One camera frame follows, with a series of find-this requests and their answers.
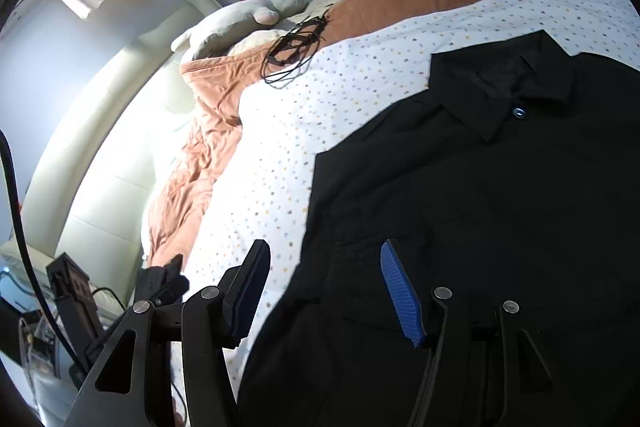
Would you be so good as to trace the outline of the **black button-up shirt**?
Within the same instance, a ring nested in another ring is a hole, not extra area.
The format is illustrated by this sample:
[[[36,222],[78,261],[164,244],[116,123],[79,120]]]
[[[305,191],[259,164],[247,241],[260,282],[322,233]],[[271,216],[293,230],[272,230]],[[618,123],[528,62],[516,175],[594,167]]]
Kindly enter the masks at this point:
[[[243,426],[637,425],[637,69],[542,31],[435,54],[425,91],[318,155],[238,407]]]

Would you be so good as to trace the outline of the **orange-brown quilt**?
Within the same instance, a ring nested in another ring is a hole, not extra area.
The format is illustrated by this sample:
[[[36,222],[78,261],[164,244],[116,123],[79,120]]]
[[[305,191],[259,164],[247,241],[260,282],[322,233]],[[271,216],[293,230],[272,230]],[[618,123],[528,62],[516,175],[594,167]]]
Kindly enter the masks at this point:
[[[407,18],[459,9],[484,0],[340,0],[323,2],[328,23],[320,46],[361,37]],[[189,60],[180,67],[195,108],[188,139],[174,170],[160,186],[148,211],[150,267],[189,256],[209,206],[210,193],[241,138],[239,103],[242,91],[259,79],[268,44],[251,35],[230,55]]]

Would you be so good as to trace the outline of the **grey plush pillow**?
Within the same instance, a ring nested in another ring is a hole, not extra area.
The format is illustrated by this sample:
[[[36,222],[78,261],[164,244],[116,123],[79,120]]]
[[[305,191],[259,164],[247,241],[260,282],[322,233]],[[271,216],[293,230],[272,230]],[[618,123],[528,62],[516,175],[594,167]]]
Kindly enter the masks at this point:
[[[229,4],[183,31],[171,43],[171,51],[185,50],[183,62],[221,56],[252,32],[273,28],[282,20],[304,12],[310,2],[244,0]]]

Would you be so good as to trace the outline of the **white polka dot bedsheet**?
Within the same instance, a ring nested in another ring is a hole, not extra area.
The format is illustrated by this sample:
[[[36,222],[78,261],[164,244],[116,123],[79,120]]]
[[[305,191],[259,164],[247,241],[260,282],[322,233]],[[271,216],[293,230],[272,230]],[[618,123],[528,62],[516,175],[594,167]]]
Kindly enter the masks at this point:
[[[299,265],[318,155],[425,91],[435,54],[538,31],[567,54],[605,56],[639,74],[639,19],[628,0],[492,0],[328,46],[287,83],[243,92],[243,136],[214,186],[188,272],[201,282],[253,239],[267,239],[270,286],[250,351]]]

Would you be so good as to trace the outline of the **cream padded headboard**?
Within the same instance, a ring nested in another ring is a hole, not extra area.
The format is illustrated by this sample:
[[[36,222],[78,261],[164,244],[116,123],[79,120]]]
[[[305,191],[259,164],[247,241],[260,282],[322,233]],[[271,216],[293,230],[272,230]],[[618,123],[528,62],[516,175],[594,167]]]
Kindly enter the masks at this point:
[[[145,210],[186,142],[195,100],[171,43],[219,9],[183,0],[157,28],[122,48],[82,87],[56,126],[22,206],[38,275],[70,257],[122,301],[134,292],[146,237]]]

